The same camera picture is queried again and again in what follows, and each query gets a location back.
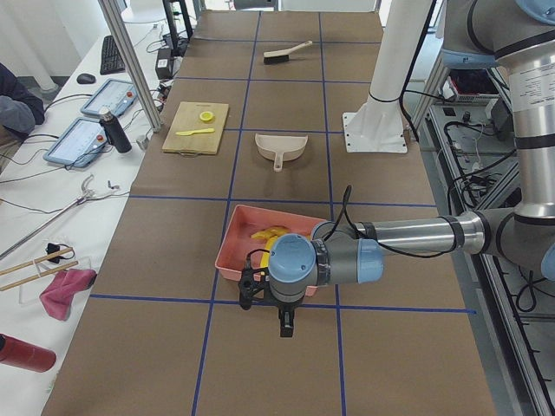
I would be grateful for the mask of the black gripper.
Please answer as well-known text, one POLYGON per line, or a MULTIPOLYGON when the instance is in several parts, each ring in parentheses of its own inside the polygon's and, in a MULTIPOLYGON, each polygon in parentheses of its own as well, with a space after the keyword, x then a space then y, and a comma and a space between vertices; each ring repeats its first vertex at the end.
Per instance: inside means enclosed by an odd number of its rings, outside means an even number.
POLYGON ((278 309, 278 319, 280 323, 281 338, 291 338, 294 335, 295 309, 299 307, 304 298, 294 302, 283 302, 278 300, 272 293, 269 278, 262 276, 258 280, 255 278, 257 273, 266 272, 267 268, 253 269, 245 266, 241 272, 238 282, 239 306, 243 310, 249 310, 254 302, 275 306, 278 309))

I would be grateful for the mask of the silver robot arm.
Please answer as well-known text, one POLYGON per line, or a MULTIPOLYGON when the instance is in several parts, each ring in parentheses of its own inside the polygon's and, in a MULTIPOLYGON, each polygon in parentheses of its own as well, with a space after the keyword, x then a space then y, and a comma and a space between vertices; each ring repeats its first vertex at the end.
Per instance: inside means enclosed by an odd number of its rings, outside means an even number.
POLYGON ((485 253, 554 277, 554 4, 450 1, 443 51, 451 68, 504 67, 509 75, 522 199, 514 208, 388 222, 358 222, 341 211, 309 237, 289 233, 268 249, 269 263, 247 263, 238 302, 277 308, 280 334, 294 331, 309 287, 370 283, 384 258, 485 253))

